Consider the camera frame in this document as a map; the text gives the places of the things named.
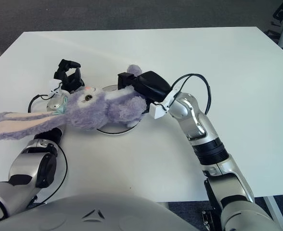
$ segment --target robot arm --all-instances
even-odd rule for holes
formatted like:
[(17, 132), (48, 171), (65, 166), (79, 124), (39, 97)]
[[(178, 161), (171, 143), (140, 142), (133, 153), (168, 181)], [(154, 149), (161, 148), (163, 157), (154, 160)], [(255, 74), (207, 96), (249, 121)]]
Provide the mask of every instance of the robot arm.
[(0, 221), (24, 211), (53, 182), (61, 136), (58, 128), (36, 135), (15, 159), (9, 180), (0, 182)]
[[(47, 111), (57, 110), (69, 92), (85, 86), (79, 67), (80, 64), (76, 62), (61, 60), (54, 79), (50, 81), (52, 97), (47, 104)], [(76, 68), (76, 71), (67, 76), (66, 71), (70, 68)], [(52, 184), (63, 130), (64, 126), (61, 126), (37, 134), (12, 163), (9, 180), (0, 182), (0, 221), (26, 210), (38, 192)]]
[(215, 213), (220, 216), (223, 230), (280, 230), (255, 204), (252, 190), (236, 162), (192, 95), (180, 92), (178, 86), (166, 90), (166, 84), (158, 84), (164, 83), (164, 80), (154, 72), (146, 72), (139, 77), (119, 74), (118, 88), (126, 83), (146, 97), (151, 96), (149, 113), (153, 118), (169, 112), (178, 121), (207, 177), (207, 195)]

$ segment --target pink inner ear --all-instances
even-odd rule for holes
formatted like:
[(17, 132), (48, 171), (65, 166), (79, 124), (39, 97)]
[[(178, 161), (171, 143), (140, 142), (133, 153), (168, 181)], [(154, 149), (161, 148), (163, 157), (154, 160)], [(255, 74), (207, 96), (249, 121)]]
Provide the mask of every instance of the pink inner ear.
[(6, 118), (21, 118), (21, 117), (31, 117), (31, 116), (40, 116), (40, 115), (50, 115), (53, 112), (35, 112), (35, 113), (8, 113), (5, 114)]
[(50, 117), (30, 120), (30, 121), (17, 121), (17, 120), (4, 120), (0, 122), (0, 134), (2, 133), (10, 133), (10, 132), (18, 132), (25, 129), (32, 128), (36, 125), (42, 124), (51, 120), (52, 118), (58, 115), (53, 115)]

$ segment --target black cable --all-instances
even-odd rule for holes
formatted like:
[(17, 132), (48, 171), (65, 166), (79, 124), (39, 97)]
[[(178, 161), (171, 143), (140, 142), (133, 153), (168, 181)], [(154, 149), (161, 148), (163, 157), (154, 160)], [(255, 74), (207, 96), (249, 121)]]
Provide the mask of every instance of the black cable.
[(206, 80), (206, 78), (203, 75), (200, 74), (186, 74), (181, 76), (180, 78), (178, 78), (171, 86), (171, 89), (173, 89), (175, 87), (175, 85), (182, 79), (186, 78), (186, 80), (183, 82), (180, 90), (178, 91), (178, 93), (175, 95), (174, 100), (171, 102), (171, 104), (169, 105), (169, 107), (171, 107), (171, 105), (174, 103), (174, 101), (176, 100), (177, 96), (180, 94), (184, 84), (186, 83), (186, 81), (188, 81), (188, 79), (192, 76), (196, 76), (199, 77), (200, 79), (203, 80), (203, 82), (205, 83), (206, 87), (207, 87), (207, 92), (208, 92), (208, 101), (207, 101), (207, 106), (206, 106), (206, 110), (205, 110), (205, 115), (208, 114), (209, 110), (210, 110), (210, 106), (211, 106), (211, 90), (210, 90), (210, 86), (208, 84), (208, 81)]
[(55, 94), (53, 94), (51, 97), (47, 98), (47, 99), (44, 99), (43, 96), (48, 96), (48, 95), (36, 95), (34, 98), (32, 98), (32, 100), (30, 101), (29, 105), (28, 105), (28, 113), (31, 113), (31, 105), (32, 103), (37, 99), (37, 98), (41, 98), (43, 100), (50, 100), (51, 98), (54, 97)]
[(38, 206), (44, 204), (47, 200), (49, 200), (52, 196), (55, 195), (55, 193), (60, 189), (60, 187), (61, 187), (62, 184), (64, 183), (66, 174), (67, 174), (67, 172), (68, 172), (68, 161), (67, 161), (67, 159), (66, 159), (66, 156), (65, 156), (65, 154), (64, 154), (63, 149), (60, 147), (60, 145), (58, 145), (58, 147), (59, 147), (59, 149), (62, 151), (62, 153), (63, 153), (63, 155), (64, 155), (64, 159), (65, 159), (65, 174), (64, 174), (64, 178), (63, 178), (63, 180), (61, 181), (61, 183), (60, 183), (60, 185), (58, 186), (58, 188), (57, 188), (48, 198), (46, 198), (44, 201), (40, 202), (39, 204), (35, 205), (35, 206), (32, 207), (32, 208), (36, 208), (36, 207), (38, 207)]
[(163, 110), (164, 110), (164, 111), (167, 111), (166, 108), (165, 108), (161, 103), (157, 103), (157, 104), (154, 103), (154, 105), (161, 105), (161, 107), (163, 108)]

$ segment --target stuffed bunny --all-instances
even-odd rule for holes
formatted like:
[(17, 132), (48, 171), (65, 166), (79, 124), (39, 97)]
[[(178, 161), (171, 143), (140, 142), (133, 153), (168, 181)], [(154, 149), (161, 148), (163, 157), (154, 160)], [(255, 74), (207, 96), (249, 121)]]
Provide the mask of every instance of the stuffed bunny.
[[(136, 76), (142, 73), (136, 65), (130, 65), (127, 71)], [(61, 112), (0, 113), (0, 140), (21, 139), (63, 124), (94, 129), (112, 122), (130, 128), (141, 120), (146, 107), (146, 100), (133, 86), (111, 92), (88, 88), (71, 94)]]

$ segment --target white table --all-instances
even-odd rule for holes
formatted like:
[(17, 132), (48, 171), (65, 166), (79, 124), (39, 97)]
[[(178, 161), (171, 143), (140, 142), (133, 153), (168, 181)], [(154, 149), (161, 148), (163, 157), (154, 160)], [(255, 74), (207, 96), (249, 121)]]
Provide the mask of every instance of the white table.
[[(255, 196), (283, 194), (283, 51), (256, 27), (118, 31), (25, 32), (0, 57), (0, 112), (26, 112), (48, 90), (61, 59), (81, 64), (86, 85), (117, 83), (129, 64), (153, 70), (170, 84), (204, 75), (212, 90), (209, 118)], [(206, 88), (187, 82), (202, 110)], [(46, 102), (34, 103), (34, 111)], [(0, 141), (0, 181), (32, 136)], [(207, 200), (199, 162), (178, 123), (146, 116), (132, 132), (108, 136), (68, 127), (62, 139), (68, 177), (52, 200), (115, 192), (157, 202)], [(55, 181), (64, 174), (59, 154)]]

